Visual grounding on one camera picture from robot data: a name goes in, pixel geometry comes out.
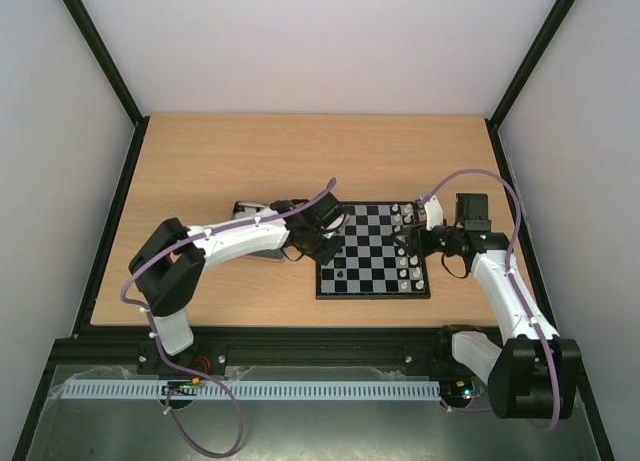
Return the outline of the black white chessboard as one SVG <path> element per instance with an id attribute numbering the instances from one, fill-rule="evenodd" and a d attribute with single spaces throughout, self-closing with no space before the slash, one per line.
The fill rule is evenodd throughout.
<path id="1" fill-rule="evenodd" d="M 399 212 L 391 207 L 398 204 Z M 405 215 L 403 207 L 413 205 L 413 213 Z M 398 256 L 397 247 L 390 236 L 403 226 L 419 220 L 417 208 L 411 202 L 346 202 L 348 215 L 346 224 L 338 231 L 343 246 L 341 251 L 326 265 L 316 266 L 316 297 L 318 299 L 428 299 L 431 297 L 426 261 L 417 255 Z M 393 220 L 400 214 L 400 222 Z M 345 258 L 344 267 L 336 267 L 335 259 Z M 406 259 L 406 265 L 398 267 L 396 260 Z M 412 271 L 421 269 L 421 277 L 414 278 Z M 399 276 L 406 270 L 406 277 Z M 343 278 L 336 271 L 344 272 Z M 423 289 L 416 289 L 416 282 L 424 281 Z M 400 283 L 406 281 L 407 289 Z"/>

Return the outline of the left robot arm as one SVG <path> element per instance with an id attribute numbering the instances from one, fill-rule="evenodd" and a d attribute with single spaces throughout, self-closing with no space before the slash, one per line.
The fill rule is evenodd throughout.
<path id="1" fill-rule="evenodd" d="M 201 275 L 224 262 L 293 247 L 325 264 L 342 246 L 338 231 L 348 214 L 330 190 L 311 200 L 279 200 L 269 205 L 238 203 L 229 221 L 212 225 L 163 221 L 129 263 L 131 278 L 144 297 L 153 336 L 175 356 L 194 343 L 187 305 Z"/>

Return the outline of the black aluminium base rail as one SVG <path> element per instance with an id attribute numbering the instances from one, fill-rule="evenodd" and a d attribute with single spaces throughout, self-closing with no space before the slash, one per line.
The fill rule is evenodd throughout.
<path id="1" fill-rule="evenodd" d="M 471 373 L 451 354 L 460 329 L 197 327 L 193 346 L 173 356 L 169 367 L 148 328 L 94 327 L 56 340 L 46 366 L 131 366 L 137 374 L 161 378 L 179 376 L 181 367 L 218 376 L 230 367 L 373 367 L 453 378 Z"/>

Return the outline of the metal tray wooden rim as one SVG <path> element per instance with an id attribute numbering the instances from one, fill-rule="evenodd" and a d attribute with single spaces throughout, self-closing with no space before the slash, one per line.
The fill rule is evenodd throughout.
<path id="1" fill-rule="evenodd" d="M 231 219 L 239 220 L 241 218 L 253 216 L 255 214 L 260 214 L 264 209 L 267 208 L 267 205 L 260 203 L 237 201 L 234 204 Z M 274 262 L 282 262 L 284 260 L 284 254 L 281 250 L 254 251 L 252 253 L 249 253 L 249 256 L 256 259 Z"/>

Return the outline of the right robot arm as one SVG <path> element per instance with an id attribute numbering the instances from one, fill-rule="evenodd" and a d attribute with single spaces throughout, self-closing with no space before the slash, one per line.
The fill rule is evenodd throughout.
<path id="1" fill-rule="evenodd" d="M 569 418 L 581 363 L 573 339 L 559 335 L 545 318 L 517 266 L 510 238 L 492 229 L 488 197 L 459 193 L 456 218 L 448 224 L 435 196 L 417 200 L 423 220 L 393 234 L 413 258 L 438 254 L 462 259 L 468 276 L 482 288 L 502 338 L 494 344 L 477 328 L 457 326 L 436 348 L 445 371 L 469 368 L 487 387 L 489 405 L 502 419 Z"/>

